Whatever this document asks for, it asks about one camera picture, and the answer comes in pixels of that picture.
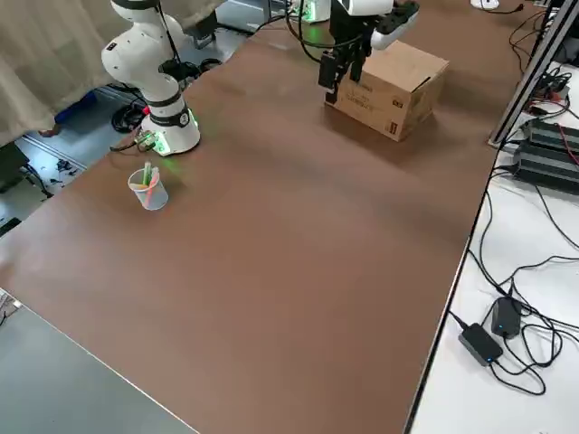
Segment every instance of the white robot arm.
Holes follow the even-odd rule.
[[[163,14],[160,0],[111,0],[115,12],[133,26],[113,39],[102,51],[102,63],[116,80],[136,86],[147,101],[150,114],[141,127],[155,136],[155,150],[162,156],[185,152],[199,143],[199,129],[185,104],[179,83],[159,72],[174,58],[174,47],[185,41],[181,25]]]
[[[359,81],[372,49],[384,50],[416,20],[420,6],[414,1],[332,0],[329,31],[335,46],[323,53],[318,84],[329,90],[326,101],[335,103],[340,81],[350,69],[350,80]]]

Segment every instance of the red wire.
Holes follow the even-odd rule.
[[[563,142],[565,143],[565,147],[567,148],[567,154],[569,154],[569,156],[575,162],[576,165],[579,165],[579,159],[577,159],[577,157],[573,155],[573,152],[571,152],[571,148],[569,147],[569,144],[567,143],[567,137],[565,137],[565,132],[563,131],[563,127],[561,127],[560,124],[557,124],[557,126],[559,127],[559,131],[561,132],[561,137],[563,138]]]

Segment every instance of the clear plastic cup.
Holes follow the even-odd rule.
[[[143,208],[149,211],[160,210],[169,200],[169,195],[161,182],[161,176],[158,176],[149,187],[138,188],[143,183],[144,171],[145,169],[139,169],[128,178],[128,188],[133,191]]]

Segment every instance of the white desk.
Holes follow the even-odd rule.
[[[572,89],[571,101],[578,107],[579,83],[572,84]],[[579,127],[579,121],[568,114],[552,121]],[[497,164],[511,164],[511,155],[501,153]],[[537,263],[553,254],[579,257],[579,250],[565,241],[548,220],[534,187],[512,177],[496,177],[490,182],[489,193],[494,218],[483,256],[495,280],[503,280],[520,265]],[[545,188],[542,193],[557,223],[573,240],[579,241],[579,197]],[[470,245],[477,255],[480,235],[488,219],[489,205],[485,201]],[[451,310],[470,324],[480,322],[499,295],[483,278],[476,263],[471,258],[465,261]],[[542,314],[579,325],[579,262],[550,263],[538,270],[522,271],[517,274],[517,287]],[[529,322],[538,323],[535,319]],[[500,384],[490,369],[481,367],[459,342],[460,331],[448,316],[425,379],[412,434],[570,434],[579,430],[578,344],[565,339],[559,358],[551,367],[539,370],[546,383],[546,394],[535,397]],[[498,338],[498,342],[503,346],[502,339]],[[511,342],[514,351],[527,361],[520,337]],[[534,354],[542,351],[547,358],[546,340],[535,337],[531,346],[536,349]],[[506,350],[500,361],[513,371],[522,369],[512,362],[513,357]],[[530,375],[513,377],[500,369],[496,371],[509,382],[539,390]]]

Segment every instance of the curtain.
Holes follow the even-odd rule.
[[[184,28],[223,0],[162,0]],[[100,51],[130,27],[107,0],[0,0],[0,146],[112,81]]]

